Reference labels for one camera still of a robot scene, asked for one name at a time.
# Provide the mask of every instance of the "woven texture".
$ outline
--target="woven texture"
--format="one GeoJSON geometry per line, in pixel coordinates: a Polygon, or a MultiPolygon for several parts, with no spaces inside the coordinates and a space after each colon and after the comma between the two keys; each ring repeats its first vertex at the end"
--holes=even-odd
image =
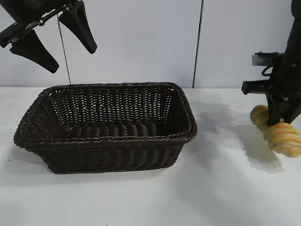
{"type": "Polygon", "coordinates": [[[14,142],[54,173],[97,173],[169,167],[196,134],[176,84],[84,84],[41,92],[14,142]]]}

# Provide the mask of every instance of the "white tabletop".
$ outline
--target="white tabletop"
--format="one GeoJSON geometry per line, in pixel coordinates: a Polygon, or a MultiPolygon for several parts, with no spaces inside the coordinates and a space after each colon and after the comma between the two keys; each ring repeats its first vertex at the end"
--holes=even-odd
{"type": "Polygon", "coordinates": [[[267,152],[249,120],[264,95],[185,90],[198,136],[168,169],[56,175],[12,141],[41,91],[0,88],[1,226],[301,225],[301,158],[267,152]]]}

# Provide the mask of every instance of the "screw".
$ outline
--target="screw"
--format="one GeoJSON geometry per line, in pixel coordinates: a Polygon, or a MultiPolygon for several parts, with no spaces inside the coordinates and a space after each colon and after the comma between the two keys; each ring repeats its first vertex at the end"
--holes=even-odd
{"type": "Polygon", "coordinates": [[[38,24],[39,24],[39,26],[44,26],[45,25],[43,20],[39,20],[38,24]]]}

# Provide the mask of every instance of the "white wall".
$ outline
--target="white wall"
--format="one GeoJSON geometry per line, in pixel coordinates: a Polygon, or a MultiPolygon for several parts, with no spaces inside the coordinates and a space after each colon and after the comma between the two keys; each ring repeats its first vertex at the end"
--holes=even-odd
{"type": "Polygon", "coordinates": [[[196,87],[238,88],[264,79],[258,51],[283,52],[292,27],[291,0],[204,0],[196,87]]]}
{"type": "MultiPolygon", "coordinates": [[[[84,2],[98,50],[90,55],[63,26],[72,83],[172,81],[192,86],[201,0],[84,2]]],[[[3,11],[0,29],[12,21],[3,11]]],[[[52,75],[8,49],[0,49],[0,86],[67,83],[56,20],[36,31],[59,62],[59,71],[52,75]]]]}

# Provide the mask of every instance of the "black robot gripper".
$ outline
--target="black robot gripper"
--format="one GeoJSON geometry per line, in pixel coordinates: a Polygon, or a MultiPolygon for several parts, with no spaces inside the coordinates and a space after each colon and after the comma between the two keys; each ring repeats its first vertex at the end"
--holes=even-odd
{"type": "Polygon", "coordinates": [[[84,45],[89,53],[95,53],[96,42],[90,31],[85,4],[78,0],[0,0],[0,5],[15,20],[11,26],[0,33],[0,46],[12,44],[13,54],[25,57],[48,71],[55,73],[57,61],[45,49],[34,28],[43,26],[46,21],[57,15],[84,45]]]}

